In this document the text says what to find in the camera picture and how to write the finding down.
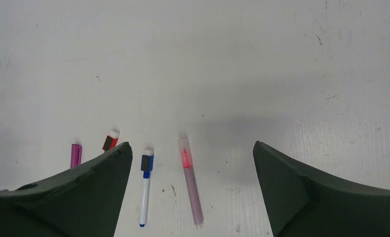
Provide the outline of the red pen cap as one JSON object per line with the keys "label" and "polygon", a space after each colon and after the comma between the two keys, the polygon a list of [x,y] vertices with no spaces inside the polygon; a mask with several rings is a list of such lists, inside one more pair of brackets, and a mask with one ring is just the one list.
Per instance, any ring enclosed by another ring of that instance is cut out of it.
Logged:
{"label": "red pen cap", "polygon": [[110,149],[114,148],[117,145],[117,141],[119,139],[120,132],[113,129],[110,131],[110,133],[107,135],[104,145],[102,147],[102,150],[104,152],[109,151]]}

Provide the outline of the purple pen cap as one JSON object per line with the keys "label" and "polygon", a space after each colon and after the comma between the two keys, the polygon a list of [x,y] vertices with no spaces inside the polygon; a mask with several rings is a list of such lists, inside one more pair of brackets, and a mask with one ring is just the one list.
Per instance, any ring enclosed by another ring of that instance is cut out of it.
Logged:
{"label": "purple pen cap", "polygon": [[81,164],[82,146],[80,144],[71,144],[71,162],[70,168]]}

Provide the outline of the blue pen cap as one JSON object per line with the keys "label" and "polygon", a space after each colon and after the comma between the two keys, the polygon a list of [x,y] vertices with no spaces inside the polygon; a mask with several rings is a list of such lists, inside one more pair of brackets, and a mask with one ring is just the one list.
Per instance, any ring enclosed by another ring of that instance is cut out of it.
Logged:
{"label": "blue pen cap", "polygon": [[145,149],[141,158],[140,170],[143,172],[143,178],[149,179],[154,165],[154,149]]}

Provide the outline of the blue white pen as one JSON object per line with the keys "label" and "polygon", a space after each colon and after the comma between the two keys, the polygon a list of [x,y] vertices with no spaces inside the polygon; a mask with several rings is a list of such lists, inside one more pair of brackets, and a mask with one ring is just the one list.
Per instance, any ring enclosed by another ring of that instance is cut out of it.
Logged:
{"label": "blue white pen", "polygon": [[139,226],[141,228],[145,227],[147,222],[149,189],[150,189],[150,178],[149,179],[143,178],[142,198],[141,198],[141,206],[140,206],[140,213],[139,213]]}

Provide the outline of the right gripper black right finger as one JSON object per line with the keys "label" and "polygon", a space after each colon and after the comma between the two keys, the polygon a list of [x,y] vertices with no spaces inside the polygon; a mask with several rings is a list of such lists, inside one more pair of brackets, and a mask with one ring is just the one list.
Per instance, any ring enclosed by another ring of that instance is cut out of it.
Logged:
{"label": "right gripper black right finger", "polygon": [[390,237],[390,190],[352,182],[256,142],[256,172],[276,237]]}

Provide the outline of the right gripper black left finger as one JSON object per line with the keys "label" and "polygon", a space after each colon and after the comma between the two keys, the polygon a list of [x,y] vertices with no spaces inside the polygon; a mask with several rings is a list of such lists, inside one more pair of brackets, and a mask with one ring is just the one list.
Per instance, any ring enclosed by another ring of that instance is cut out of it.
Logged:
{"label": "right gripper black left finger", "polygon": [[0,237],[112,237],[133,154],[129,143],[49,178],[0,191]]}

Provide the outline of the pink pen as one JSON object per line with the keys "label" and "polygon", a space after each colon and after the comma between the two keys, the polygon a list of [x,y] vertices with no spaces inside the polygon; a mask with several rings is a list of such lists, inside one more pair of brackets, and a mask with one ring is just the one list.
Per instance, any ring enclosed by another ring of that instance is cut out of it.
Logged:
{"label": "pink pen", "polygon": [[190,150],[189,140],[186,134],[182,134],[180,136],[179,145],[182,167],[185,175],[194,225],[197,229],[201,229],[203,227],[204,218],[196,185],[192,154]]}

